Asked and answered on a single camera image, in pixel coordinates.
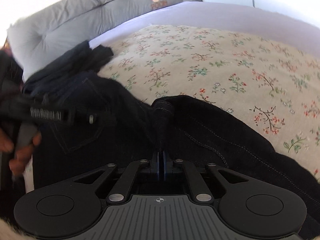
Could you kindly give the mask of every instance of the floral print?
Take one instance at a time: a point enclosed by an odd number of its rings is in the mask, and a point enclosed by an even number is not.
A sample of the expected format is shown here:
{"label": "floral print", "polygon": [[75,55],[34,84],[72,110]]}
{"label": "floral print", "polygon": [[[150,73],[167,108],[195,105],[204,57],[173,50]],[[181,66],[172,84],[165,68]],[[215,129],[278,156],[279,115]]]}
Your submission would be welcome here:
{"label": "floral print", "polygon": [[320,60],[245,33],[150,25],[115,42],[99,75],[135,97],[189,95],[221,108],[320,181]]}

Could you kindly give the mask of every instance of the gray cushion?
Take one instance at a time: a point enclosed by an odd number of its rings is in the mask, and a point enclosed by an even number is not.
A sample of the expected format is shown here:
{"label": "gray cushion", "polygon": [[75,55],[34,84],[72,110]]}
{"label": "gray cushion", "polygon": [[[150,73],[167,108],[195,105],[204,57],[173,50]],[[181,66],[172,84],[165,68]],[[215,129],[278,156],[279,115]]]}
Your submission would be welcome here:
{"label": "gray cushion", "polygon": [[32,73],[85,40],[137,16],[174,5],[182,0],[61,0],[8,29],[14,58]]}

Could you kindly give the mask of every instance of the dark pants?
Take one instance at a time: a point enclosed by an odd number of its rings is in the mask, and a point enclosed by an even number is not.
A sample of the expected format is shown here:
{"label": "dark pants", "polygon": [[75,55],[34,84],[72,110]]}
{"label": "dark pants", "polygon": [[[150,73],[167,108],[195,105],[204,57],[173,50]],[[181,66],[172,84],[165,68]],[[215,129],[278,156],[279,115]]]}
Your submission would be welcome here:
{"label": "dark pants", "polygon": [[33,155],[35,188],[107,163],[125,167],[166,150],[172,159],[197,166],[216,163],[296,193],[308,208],[300,235],[305,239],[320,235],[320,185],[315,178],[220,108],[188,96],[160,98],[149,106],[116,81],[88,72],[59,84],[50,97],[58,98],[62,106],[111,109],[117,125],[41,127],[42,143]]}

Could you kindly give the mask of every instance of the circular cap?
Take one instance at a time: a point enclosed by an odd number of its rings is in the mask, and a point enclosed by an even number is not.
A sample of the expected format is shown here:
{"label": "circular cap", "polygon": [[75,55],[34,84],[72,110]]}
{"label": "circular cap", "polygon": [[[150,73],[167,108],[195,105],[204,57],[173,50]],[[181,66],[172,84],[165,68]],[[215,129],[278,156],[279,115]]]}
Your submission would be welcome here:
{"label": "circular cap", "polygon": [[124,199],[124,196],[121,194],[112,194],[109,196],[109,200],[114,202],[121,201],[123,199]]}
{"label": "circular cap", "polygon": [[247,199],[247,208],[260,216],[273,216],[281,212],[283,203],[280,199],[270,195],[255,195]]}
{"label": "circular cap", "polygon": [[63,195],[52,195],[41,199],[37,204],[40,213],[46,216],[61,216],[73,209],[75,203],[72,198]]}
{"label": "circular cap", "polygon": [[208,194],[199,194],[196,196],[196,199],[202,202],[206,202],[212,199],[212,197]]}

